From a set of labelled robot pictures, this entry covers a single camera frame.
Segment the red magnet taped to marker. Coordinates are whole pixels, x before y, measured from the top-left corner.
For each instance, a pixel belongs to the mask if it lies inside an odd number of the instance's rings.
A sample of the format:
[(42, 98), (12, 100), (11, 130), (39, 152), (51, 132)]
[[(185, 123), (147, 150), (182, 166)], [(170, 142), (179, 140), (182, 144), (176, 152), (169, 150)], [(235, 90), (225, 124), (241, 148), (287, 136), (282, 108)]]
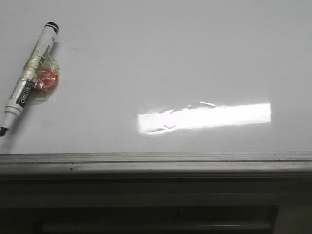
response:
[(49, 97), (56, 89), (60, 76), (59, 63), (54, 59), (47, 60), (35, 83), (34, 91), (37, 97)]

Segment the white black whiteboard marker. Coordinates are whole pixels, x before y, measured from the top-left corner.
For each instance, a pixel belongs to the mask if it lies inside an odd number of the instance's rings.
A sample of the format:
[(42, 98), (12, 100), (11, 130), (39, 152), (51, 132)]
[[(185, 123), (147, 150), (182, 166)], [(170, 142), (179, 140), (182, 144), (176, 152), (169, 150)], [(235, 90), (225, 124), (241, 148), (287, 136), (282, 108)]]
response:
[(59, 27), (54, 22), (45, 24), (41, 35), (26, 62), (23, 71), (8, 99), (4, 109), (4, 120), (0, 126), (0, 135), (4, 136), (22, 114), (39, 78), (39, 72), (48, 59)]

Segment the white whiteboard with metal frame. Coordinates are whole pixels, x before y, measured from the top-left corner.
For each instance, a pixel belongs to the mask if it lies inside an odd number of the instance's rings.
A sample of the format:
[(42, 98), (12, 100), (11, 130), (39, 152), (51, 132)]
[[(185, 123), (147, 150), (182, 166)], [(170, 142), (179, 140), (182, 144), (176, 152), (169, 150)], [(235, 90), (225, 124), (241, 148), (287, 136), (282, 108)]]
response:
[(59, 82), (2, 180), (312, 175), (311, 1), (3, 0), (1, 107), (49, 21)]

